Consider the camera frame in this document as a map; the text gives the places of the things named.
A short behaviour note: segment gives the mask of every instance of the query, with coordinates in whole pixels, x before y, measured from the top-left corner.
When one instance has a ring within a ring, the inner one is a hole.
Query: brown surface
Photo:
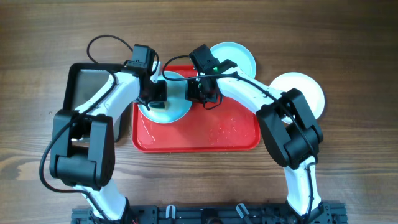
[[[239,42],[264,83],[285,72],[310,75],[326,95],[322,199],[346,203],[350,223],[397,223],[397,10],[394,1],[0,5],[0,223],[68,223],[72,208],[87,205],[81,195],[45,189],[38,166],[69,66],[88,62],[86,45],[100,34],[150,45],[163,62],[203,43]],[[129,58],[115,40],[94,48],[100,62]],[[126,134],[116,157],[114,178],[134,205],[283,202],[287,195],[263,143],[248,152],[147,155]]]

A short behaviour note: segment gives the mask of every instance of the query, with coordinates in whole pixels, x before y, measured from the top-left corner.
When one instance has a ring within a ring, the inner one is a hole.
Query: round plate
[[[237,63],[238,67],[251,78],[256,76],[256,61],[250,51],[242,45],[234,42],[223,42],[212,46],[210,50],[220,62],[230,59]]]
[[[292,88],[300,90],[307,100],[308,105],[310,105],[315,119],[321,116],[325,107],[325,95],[323,94],[321,86],[308,75],[298,72],[285,73],[279,75],[269,86],[283,91],[289,91]],[[284,118],[283,122],[290,124],[292,120],[290,118]]]
[[[183,78],[182,75],[165,71],[165,75],[170,78]],[[163,76],[159,76],[158,80],[164,80]],[[168,124],[181,119],[191,108],[192,102],[185,99],[185,88],[187,81],[170,81],[167,83],[167,101],[166,109],[163,111],[152,109],[150,111],[144,105],[138,105],[141,113],[149,120]]]

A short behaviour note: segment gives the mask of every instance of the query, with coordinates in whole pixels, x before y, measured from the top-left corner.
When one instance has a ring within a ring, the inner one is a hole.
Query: brown background
[[[38,166],[69,66],[88,62],[86,45],[100,34],[150,45],[163,62],[204,43],[239,42],[266,84],[285,72],[310,75],[326,95],[322,199],[346,203],[350,223],[398,222],[396,1],[29,2],[0,5],[0,223],[68,223],[72,208],[87,206],[81,195],[45,189]],[[110,39],[92,54],[109,63],[130,57]],[[287,195],[262,142],[248,152],[143,154],[126,134],[116,163],[113,177],[134,205],[283,202]]]

